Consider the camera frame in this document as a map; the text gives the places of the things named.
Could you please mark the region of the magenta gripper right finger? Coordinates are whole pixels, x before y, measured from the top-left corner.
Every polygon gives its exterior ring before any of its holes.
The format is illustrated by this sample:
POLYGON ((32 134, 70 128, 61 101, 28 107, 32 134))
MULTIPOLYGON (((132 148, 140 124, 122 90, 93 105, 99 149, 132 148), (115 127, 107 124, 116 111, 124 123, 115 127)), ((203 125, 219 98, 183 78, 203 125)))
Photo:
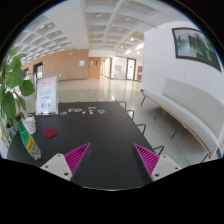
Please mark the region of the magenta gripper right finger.
POLYGON ((181 167, 168 155, 157 155, 156 153, 138 144, 134 144, 134 148, 138 153, 147 174, 153 181, 157 181, 181 170, 181 167))

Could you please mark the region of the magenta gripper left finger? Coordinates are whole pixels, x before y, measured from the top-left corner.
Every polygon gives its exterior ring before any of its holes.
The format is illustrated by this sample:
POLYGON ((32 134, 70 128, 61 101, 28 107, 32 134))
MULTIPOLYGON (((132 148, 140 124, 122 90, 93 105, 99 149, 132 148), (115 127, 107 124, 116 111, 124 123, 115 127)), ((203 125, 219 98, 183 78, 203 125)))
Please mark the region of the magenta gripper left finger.
POLYGON ((83 162, 90 146, 91 144, 87 143, 73 149, 65 155, 58 153, 42 165, 41 168, 51 174, 70 181, 83 162))

